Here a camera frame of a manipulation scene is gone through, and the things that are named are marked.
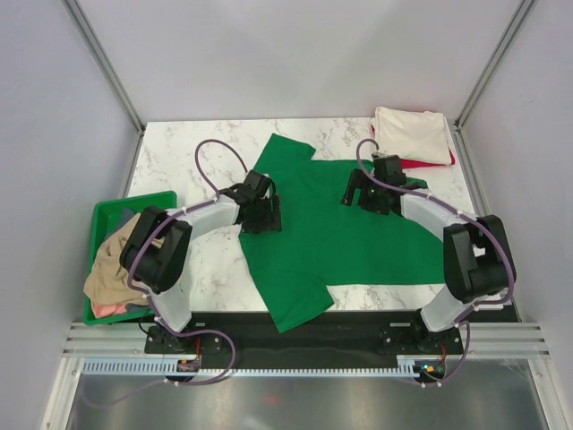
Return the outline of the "green t shirt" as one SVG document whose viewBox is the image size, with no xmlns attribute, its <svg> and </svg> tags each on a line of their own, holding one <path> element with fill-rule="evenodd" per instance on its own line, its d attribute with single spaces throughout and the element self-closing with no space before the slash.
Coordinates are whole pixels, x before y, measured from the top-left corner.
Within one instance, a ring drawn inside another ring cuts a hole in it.
<svg viewBox="0 0 573 430">
<path fill-rule="evenodd" d="M 334 304 L 330 286 L 441 284 L 441 241 L 414 222 L 346 206 L 352 160 L 317 160 L 314 148 L 273 134 L 255 163 L 278 189 L 279 231 L 242 232 L 255 287 L 278 332 Z"/>
</svg>

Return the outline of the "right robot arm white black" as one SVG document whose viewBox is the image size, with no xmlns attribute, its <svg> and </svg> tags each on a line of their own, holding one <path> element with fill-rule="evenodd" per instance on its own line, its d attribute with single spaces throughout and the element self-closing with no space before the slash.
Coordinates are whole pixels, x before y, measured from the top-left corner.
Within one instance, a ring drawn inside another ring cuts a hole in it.
<svg viewBox="0 0 573 430">
<path fill-rule="evenodd" d="M 372 155 L 373 170 L 364 165 L 350 174 L 341 203 L 358 205 L 380 215 L 395 213 L 413 221 L 442 243 L 445 286 L 416 312 L 410 330 L 412 346 L 431 352 L 442 342 L 442 332 L 486 302 L 509 292 L 516 270 L 501 219 L 475 216 L 436 197 L 422 182 L 410 182 L 397 156 Z"/>
</svg>

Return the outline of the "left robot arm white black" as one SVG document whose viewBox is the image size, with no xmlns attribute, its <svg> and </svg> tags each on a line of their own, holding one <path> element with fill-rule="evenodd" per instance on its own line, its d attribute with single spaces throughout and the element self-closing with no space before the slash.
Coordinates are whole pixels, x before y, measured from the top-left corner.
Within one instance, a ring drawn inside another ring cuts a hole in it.
<svg viewBox="0 0 573 430">
<path fill-rule="evenodd" d="M 127 270 L 128 288 L 148 301 L 167 330 L 166 343 L 177 352 L 189 351 L 197 339 L 188 324 L 192 281 L 186 265 L 192 241 L 234 225 L 249 234 L 282 229 L 279 195 L 269 176 L 250 170 L 243 182 L 217 190 L 213 197 L 190 207 L 149 206 L 122 249 L 119 262 Z"/>
</svg>

